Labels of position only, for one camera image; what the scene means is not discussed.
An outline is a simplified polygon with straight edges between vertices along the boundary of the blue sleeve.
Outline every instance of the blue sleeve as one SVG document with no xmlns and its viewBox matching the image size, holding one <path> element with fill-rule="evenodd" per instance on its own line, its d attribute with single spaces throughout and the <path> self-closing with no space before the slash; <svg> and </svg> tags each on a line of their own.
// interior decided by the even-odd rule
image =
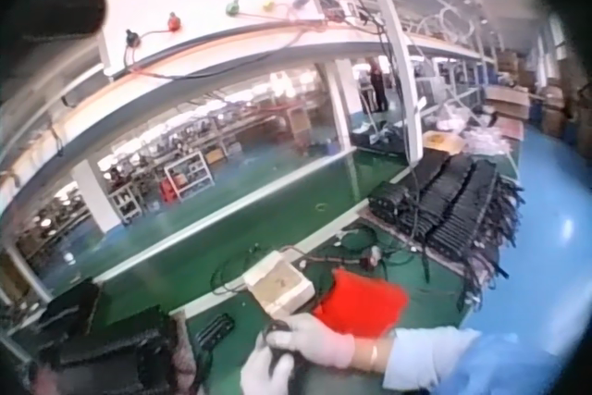
<svg viewBox="0 0 592 395">
<path fill-rule="evenodd" d="M 544 393 L 561 371 L 559 358 L 512 337 L 476 339 L 433 395 L 528 395 Z"/>
</svg>

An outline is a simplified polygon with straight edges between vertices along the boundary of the green workbench surface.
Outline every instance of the green workbench surface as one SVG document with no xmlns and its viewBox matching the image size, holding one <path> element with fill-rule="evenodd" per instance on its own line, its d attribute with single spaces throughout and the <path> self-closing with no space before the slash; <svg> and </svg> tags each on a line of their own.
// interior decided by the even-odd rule
<svg viewBox="0 0 592 395">
<path fill-rule="evenodd" d="M 205 295 L 212 273 L 229 258 L 255 244 L 268 252 L 302 241 L 404 168 L 394 157 L 360 151 L 344 156 L 108 280 L 96 324 L 154 304 L 170 311 Z M 224 278 L 230 281 L 241 272 L 231 267 Z"/>
<path fill-rule="evenodd" d="M 325 249 L 314 251 L 324 254 Z M 330 254 L 341 253 L 344 249 L 331 247 Z M 464 313 L 459 313 L 456 302 L 462 288 L 460 277 L 443 266 L 430 261 L 430 282 L 424 280 L 421 258 L 418 253 L 399 252 L 393 262 L 405 265 L 388 267 L 388 281 L 403 287 L 409 295 L 398 327 L 437 327 L 458 326 Z M 364 274 L 359 267 L 350 267 L 351 271 Z M 330 265 L 311 264 L 305 274 L 314 283 L 316 289 L 326 291 L 331 285 Z M 375 277 L 382 278 L 378 269 Z M 208 322 L 221 313 L 227 313 L 236 321 L 235 329 L 215 348 L 212 373 L 207 381 L 208 393 L 212 395 L 240 394 L 240 370 L 253 350 L 255 338 L 269 322 L 250 293 L 244 292 L 233 296 L 218 306 L 188 320 L 191 337 L 194 337 Z M 311 367 L 303 379 L 304 393 L 308 394 L 356 394 L 373 395 L 383 393 L 382 378 L 355 372 L 342 372 L 320 367 Z"/>
</svg>

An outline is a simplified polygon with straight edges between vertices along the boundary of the hand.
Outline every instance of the hand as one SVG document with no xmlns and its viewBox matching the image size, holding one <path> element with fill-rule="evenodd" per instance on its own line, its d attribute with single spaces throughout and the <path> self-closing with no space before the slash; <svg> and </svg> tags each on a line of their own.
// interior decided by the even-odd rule
<svg viewBox="0 0 592 395">
<path fill-rule="evenodd" d="M 259 335 L 255 349 L 240 371 L 240 387 L 243 395 L 288 395 L 288 380 L 294 369 L 294 358 L 284 354 L 269 375 L 271 350 Z"/>
<path fill-rule="evenodd" d="M 341 335 L 309 314 L 283 319 L 291 332 L 267 335 L 267 344 L 278 349 L 300 352 L 311 363 L 345 369 L 352 363 L 355 344 L 352 335 Z"/>
</svg>

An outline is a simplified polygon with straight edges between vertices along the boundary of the red plug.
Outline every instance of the red plug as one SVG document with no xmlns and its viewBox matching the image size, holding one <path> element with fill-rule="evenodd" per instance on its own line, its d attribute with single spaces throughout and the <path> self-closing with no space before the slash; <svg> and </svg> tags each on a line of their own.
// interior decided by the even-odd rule
<svg viewBox="0 0 592 395">
<path fill-rule="evenodd" d="M 168 18 L 168 30 L 175 32 L 181 29 L 181 19 L 175 16 L 175 13 L 170 13 Z"/>
</svg>

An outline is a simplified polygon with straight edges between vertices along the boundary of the white shelf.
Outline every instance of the white shelf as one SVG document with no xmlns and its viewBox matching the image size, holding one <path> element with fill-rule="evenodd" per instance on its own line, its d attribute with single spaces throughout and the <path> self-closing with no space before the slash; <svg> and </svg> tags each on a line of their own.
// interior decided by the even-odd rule
<svg viewBox="0 0 592 395">
<path fill-rule="evenodd" d="M 178 171 L 179 167 L 181 166 L 183 166 L 183 169 L 185 171 Z M 195 193 L 203 191 L 206 188 L 215 184 L 214 178 L 212 177 L 212 173 L 208 168 L 207 163 L 205 162 L 204 155 L 200 151 L 187 154 L 186 156 L 181 157 L 177 161 L 169 165 L 166 165 L 165 174 L 180 201 L 183 201 L 184 199 L 188 198 L 188 194 L 194 195 Z M 179 187 L 174 179 L 174 176 L 178 174 L 185 176 L 186 179 L 194 175 L 200 175 L 200 177 L 197 180 L 190 181 L 186 185 Z M 210 181 L 211 184 L 204 186 L 203 183 L 207 180 Z"/>
</svg>

